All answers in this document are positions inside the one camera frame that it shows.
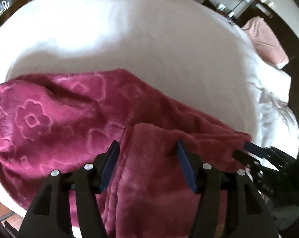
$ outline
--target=bed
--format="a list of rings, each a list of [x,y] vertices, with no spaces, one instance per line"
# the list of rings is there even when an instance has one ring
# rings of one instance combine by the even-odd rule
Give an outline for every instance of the bed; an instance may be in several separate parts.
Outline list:
[[[270,26],[289,57],[289,63],[282,70],[292,77],[289,107],[299,121],[299,38],[272,8],[260,0],[254,0],[236,19],[236,24],[242,27],[257,16]]]
[[[34,0],[0,28],[0,83],[116,68],[259,146],[298,154],[291,77],[266,64],[239,26],[193,0]],[[0,201],[25,215],[1,184]]]

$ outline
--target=blanket fold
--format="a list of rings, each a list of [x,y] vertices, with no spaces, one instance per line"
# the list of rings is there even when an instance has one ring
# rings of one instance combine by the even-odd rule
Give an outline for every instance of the blanket fold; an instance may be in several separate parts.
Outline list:
[[[25,209],[52,170],[75,171],[120,142],[109,188],[97,196],[109,237],[187,237],[200,197],[186,186],[176,142],[233,172],[242,167],[233,150],[250,139],[122,69],[0,85],[0,182]],[[72,192],[70,209],[77,226]]]

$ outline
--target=pink pillow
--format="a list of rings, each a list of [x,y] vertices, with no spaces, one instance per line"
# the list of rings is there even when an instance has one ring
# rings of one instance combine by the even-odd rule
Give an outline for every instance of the pink pillow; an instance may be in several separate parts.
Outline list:
[[[279,69],[289,63],[283,47],[263,18],[250,19],[242,30],[247,34],[263,61]]]

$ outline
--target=bedroom floor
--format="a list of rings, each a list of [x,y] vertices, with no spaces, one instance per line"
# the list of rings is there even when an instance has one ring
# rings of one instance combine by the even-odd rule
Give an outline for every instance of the bedroom floor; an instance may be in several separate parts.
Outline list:
[[[5,207],[2,203],[0,203],[0,217],[4,216],[10,212],[12,212],[12,211],[10,209],[8,209],[7,207]],[[21,216],[15,214],[15,215],[12,215],[11,217],[9,217],[8,219],[6,219],[6,221],[18,231],[21,223],[23,222],[23,218]]]

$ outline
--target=white screw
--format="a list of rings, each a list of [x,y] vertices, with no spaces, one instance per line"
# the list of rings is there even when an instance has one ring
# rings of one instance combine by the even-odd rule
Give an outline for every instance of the white screw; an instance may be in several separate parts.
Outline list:
[[[245,176],[245,171],[242,170],[242,169],[239,169],[239,170],[238,170],[238,175],[240,175],[240,176]]]
[[[84,169],[85,170],[91,170],[93,168],[93,164],[86,164],[85,166],[84,166]]]
[[[51,176],[57,176],[59,174],[59,171],[58,170],[53,170],[51,172]]]
[[[204,164],[202,165],[202,167],[203,167],[204,169],[206,169],[206,170],[209,170],[209,169],[212,168],[212,166],[211,166],[210,164],[208,164],[208,163],[204,163]]]

